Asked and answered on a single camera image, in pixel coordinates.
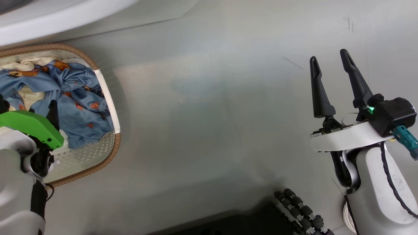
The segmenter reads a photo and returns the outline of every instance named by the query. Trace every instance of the cable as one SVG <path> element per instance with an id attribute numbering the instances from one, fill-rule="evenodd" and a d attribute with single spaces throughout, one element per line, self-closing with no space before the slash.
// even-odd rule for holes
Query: cable
<path id="1" fill-rule="evenodd" d="M 389 186 L 393 190 L 393 194 L 395 195 L 396 199 L 399 201 L 402 208 L 405 209 L 408 212 L 408 214 L 410 214 L 414 218 L 418 219 L 418 215 L 415 214 L 411 209 L 409 209 L 409 207 L 405 204 L 405 202 L 399 196 L 399 193 L 396 190 L 395 185 L 393 184 L 392 178 L 390 177 L 390 173 L 389 173 L 389 167 L 387 166 L 386 154 L 385 154 L 385 142 L 384 141 L 380 142 L 380 150 L 382 151 L 383 170 L 385 171 L 385 174 L 387 176 L 387 182 L 389 183 Z"/>
<path id="2" fill-rule="evenodd" d="M 52 185 L 50 185 L 48 183 L 45 183 L 45 185 L 48 186 L 48 187 L 50 187 L 52 189 L 51 195 L 46 199 L 46 201 L 49 201 L 52 198 L 52 195 L 54 194 L 55 189 L 54 189 L 54 187 Z"/>

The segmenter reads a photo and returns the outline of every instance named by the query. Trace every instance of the perforated basket wall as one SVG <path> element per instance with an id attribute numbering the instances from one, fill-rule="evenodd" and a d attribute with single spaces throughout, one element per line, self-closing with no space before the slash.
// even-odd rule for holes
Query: perforated basket wall
<path id="1" fill-rule="evenodd" d="M 27 46 L 0 51 L 0 65 L 25 59 L 54 56 L 66 63 L 80 63 L 93 69 L 109 107 L 115 130 L 106 134 L 97 143 L 90 143 L 78 149 L 69 149 L 65 140 L 62 148 L 52 154 L 56 160 L 54 169 L 45 178 L 46 183 L 57 187 L 99 171 L 109 164 L 120 145 L 120 125 L 112 96 L 97 64 L 80 50 L 63 44 Z"/>

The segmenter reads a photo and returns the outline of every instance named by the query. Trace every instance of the brown woven rim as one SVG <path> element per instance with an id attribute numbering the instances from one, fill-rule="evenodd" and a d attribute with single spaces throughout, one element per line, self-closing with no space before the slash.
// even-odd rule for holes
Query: brown woven rim
<path id="1" fill-rule="evenodd" d="M 35 45 L 35 46 L 25 46 L 25 47 L 0 51 L 0 58 L 9 57 L 9 56 L 16 56 L 16 55 L 32 53 L 32 52 L 50 51 L 50 50 L 61 50 L 61 51 L 72 52 L 72 53 L 78 55 L 83 60 L 85 60 L 93 70 L 99 69 L 97 64 L 90 57 L 88 57 L 84 52 L 82 52 L 79 49 L 76 49 L 72 46 L 68 46 L 68 45 L 65 45 L 65 44 L 59 44 L 59 43 L 51 43 L 51 44 Z M 80 171 L 78 173 L 72 174 L 70 176 L 64 177 L 62 179 L 52 181 L 52 182 L 50 182 L 50 184 L 53 187 L 58 187 L 58 186 L 73 182 L 75 180 L 81 179 L 85 176 L 88 176 L 90 174 L 93 174 L 93 173 L 103 169 L 105 166 L 107 166 L 113 160 L 113 158 L 115 158 L 116 153 L 117 153 L 117 151 L 119 149 L 119 146 L 120 146 L 120 137 L 121 137 L 120 133 L 115 134 L 115 143 L 113 145 L 112 151 L 99 164 L 97 164 L 95 166 L 92 166 L 88 169 L 85 169 L 83 171 Z"/>

